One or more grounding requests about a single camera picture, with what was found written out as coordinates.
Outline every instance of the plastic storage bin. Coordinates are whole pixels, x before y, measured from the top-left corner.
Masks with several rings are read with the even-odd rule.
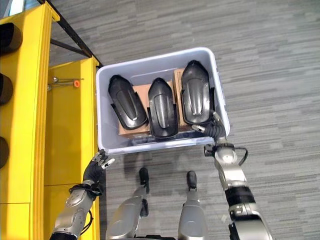
[[[151,84],[155,78],[170,81],[173,78],[174,70],[185,68],[191,60],[200,61],[209,73],[210,87],[215,88],[215,110],[221,116],[228,135],[230,123],[225,109],[225,99],[217,72],[215,56],[210,49],[197,47],[107,65],[98,70],[96,73],[98,147],[105,149],[108,155],[117,155],[212,143],[213,139],[211,137],[202,136],[194,131],[180,133],[167,141],[156,141],[152,137],[129,139],[118,135],[119,120],[111,107],[112,100],[108,93],[110,78],[119,74],[133,85]]]

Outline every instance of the yellow shelf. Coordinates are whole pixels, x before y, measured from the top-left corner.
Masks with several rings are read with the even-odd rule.
[[[47,94],[44,164],[44,239],[49,239],[55,219],[63,210],[68,189],[82,181],[98,150],[96,125],[95,58],[51,67],[49,82],[58,78],[83,79],[80,88],[53,88]],[[82,240],[98,240],[99,200],[91,209],[94,221]]]
[[[0,20],[12,22],[23,41],[1,56],[1,73],[13,83],[13,96],[0,109],[0,136],[10,149],[0,169],[0,239],[49,239],[68,189],[82,181],[97,151],[95,78],[92,57],[49,68],[52,21],[58,14],[47,4]],[[47,92],[53,76],[83,78],[80,88]],[[100,239],[99,200],[95,220],[82,240]]]
[[[0,58],[1,73],[13,83],[12,99],[0,110],[0,136],[10,150],[0,169],[1,239],[43,238],[48,66],[58,20],[47,3],[0,20],[14,23],[23,37],[17,51]]]

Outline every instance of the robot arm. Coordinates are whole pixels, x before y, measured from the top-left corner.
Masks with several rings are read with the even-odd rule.
[[[213,118],[214,122],[206,127],[192,127],[215,139],[214,146],[204,147],[204,154],[206,157],[214,157],[214,165],[229,205],[232,220],[229,225],[230,240],[273,240],[241,168],[248,152],[238,163],[235,147],[228,143],[222,121],[216,112],[213,113]]]
[[[77,240],[83,231],[89,228],[93,220],[90,208],[96,197],[102,194],[99,189],[99,178],[115,161],[114,158],[107,161],[107,158],[104,150],[97,152],[84,171],[83,182],[69,190],[70,196],[65,202],[63,211],[55,220],[50,240]],[[85,226],[88,213],[91,217],[90,223]]]

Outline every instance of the black metal bar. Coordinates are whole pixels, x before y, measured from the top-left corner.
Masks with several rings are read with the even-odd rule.
[[[85,44],[85,42],[79,37],[76,31],[70,26],[67,20],[61,15],[61,13],[56,9],[56,7],[51,3],[49,0],[37,0],[39,3],[47,2],[53,10],[59,15],[60,21],[58,24],[62,29],[72,38],[72,40],[79,46],[79,48],[83,51],[83,53],[88,57],[91,58],[92,56],[99,62],[99,68],[103,67],[102,62],[93,54],[93,52],[89,49],[89,47]]]
[[[78,48],[76,48],[76,47],[70,46],[70,45],[65,44],[65,43],[63,43],[63,42],[61,42],[61,41],[58,41],[58,40],[55,40],[55,39],[52,39],[52,38],[51,38],[51,39],[50,39],[50,43],[53,44],[53,45],[59,46],[59,47],[64,48],[64,49],[68,49],[68,50],[70,50],[70,51],[72,51],[72,52],[75,52],[75,53],[77,53],[77,54],[81,54],[81,55],[87,57],[87,55],[86,55],[86,54],[84,53],[84,51],[82,51],[81,49],[78,49]]]

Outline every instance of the cardboard box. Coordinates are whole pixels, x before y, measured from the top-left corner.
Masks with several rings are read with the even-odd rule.
[[[171,89],[173,89],[173,82],[167,81],[167,83],[171,87]],[[133,86],[133,90],[138,93],[147,115],[148,115],[147,108],[149,107],[148,92],[149,92],[150,86],[151,84]],[[136,129],[127,130],[119,122],[119,135],[124,136],[126,138],[147,137],[150,135],[150,126],[149,124],[144,124],[143,126],[138,127]]]
[[[186,123],[183,115],[182,108],[182,99],[181,99],[181,89],[182,89],[182,74],[184,73],[184,68],[177,68],[173,71],[173,92],[176,102],[176,109],[178,113],[178,122],[179,122],[179,132],[185,132],[192,130],[190,124]]]

